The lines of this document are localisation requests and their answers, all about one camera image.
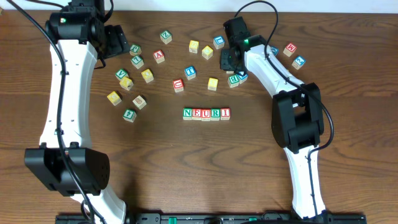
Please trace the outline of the yellow letter S block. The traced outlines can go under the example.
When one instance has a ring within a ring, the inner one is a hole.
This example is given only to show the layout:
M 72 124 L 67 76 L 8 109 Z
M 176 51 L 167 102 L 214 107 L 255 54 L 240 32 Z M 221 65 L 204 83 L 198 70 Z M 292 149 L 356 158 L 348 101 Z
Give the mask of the yellow letter S block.
M 208 80 L 208 89 L 212 91 L 216 91 L 218 86 L 218 79 L 217 78 L 209 78 Z

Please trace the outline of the red letter I block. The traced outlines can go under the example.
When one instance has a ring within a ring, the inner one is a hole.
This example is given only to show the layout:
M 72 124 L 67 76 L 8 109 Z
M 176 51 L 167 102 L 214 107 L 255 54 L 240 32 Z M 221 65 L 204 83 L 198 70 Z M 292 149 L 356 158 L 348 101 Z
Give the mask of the red letter I block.
M 231 110 L 230 108 L 221 108 L 220 109 L 220 120 L 230 120 Z

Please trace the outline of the green letter R block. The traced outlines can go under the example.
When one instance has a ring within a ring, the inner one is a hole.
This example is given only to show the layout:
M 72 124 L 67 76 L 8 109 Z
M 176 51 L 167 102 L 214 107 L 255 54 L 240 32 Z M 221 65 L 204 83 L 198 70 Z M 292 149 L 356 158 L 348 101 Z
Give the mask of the green letter R block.
M 221 110 L 219 108 L 211 109 L 211 120 L 219 121 L 221 119 Z

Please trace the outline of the red letter E block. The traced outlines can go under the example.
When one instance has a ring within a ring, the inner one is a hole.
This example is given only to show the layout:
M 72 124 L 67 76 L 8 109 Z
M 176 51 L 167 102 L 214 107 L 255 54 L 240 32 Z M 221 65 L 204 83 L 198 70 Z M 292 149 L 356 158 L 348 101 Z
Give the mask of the red letter E block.
M 200 108 L 193 108 L 192 109 L 192 120 L 201 120 L 201 111 Z

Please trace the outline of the green letter N block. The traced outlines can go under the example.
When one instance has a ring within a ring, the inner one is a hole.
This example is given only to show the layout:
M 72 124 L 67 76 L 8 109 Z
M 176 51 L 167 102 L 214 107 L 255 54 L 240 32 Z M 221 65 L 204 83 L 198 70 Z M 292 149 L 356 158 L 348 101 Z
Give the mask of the green letter N block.
M 183 120 L 192 120 L 192 113 L 193 109 L 192 108 L 184 108 L 183 109 Z

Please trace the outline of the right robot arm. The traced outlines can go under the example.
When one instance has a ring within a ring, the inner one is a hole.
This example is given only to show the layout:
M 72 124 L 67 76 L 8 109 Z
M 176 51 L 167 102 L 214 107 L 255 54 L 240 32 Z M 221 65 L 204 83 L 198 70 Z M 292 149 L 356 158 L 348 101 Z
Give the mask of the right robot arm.
M 272 97 L 271 130 L 288 158 L 293 210 L 302 220 L 316 218 L 325 210 L 316 151 L 324 132 L 320 90 L 295 78 L 265 38 L 250 34 L 242 17 L 226 21 L 223 27 L 229 47 L 221 52 L 220 67 L 239 74 L 251 72 Z

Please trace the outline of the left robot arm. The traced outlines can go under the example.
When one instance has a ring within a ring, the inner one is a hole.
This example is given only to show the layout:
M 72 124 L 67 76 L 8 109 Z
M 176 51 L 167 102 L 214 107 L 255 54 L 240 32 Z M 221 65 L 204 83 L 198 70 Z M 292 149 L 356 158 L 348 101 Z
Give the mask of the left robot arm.
M 73 0 L 42 28 L 51 45 L 49 109 L 39 146 L 25 151 L 24 162 L 46 188 L 80 204 L 82 216 L 65 217 L 67 223 L 131 222 L 109 184 L 108 156 L 92 148 L 88 124 L 97 62 L 129 47 L 122 28 L 108 24 L 111 14 L 103 0 Z

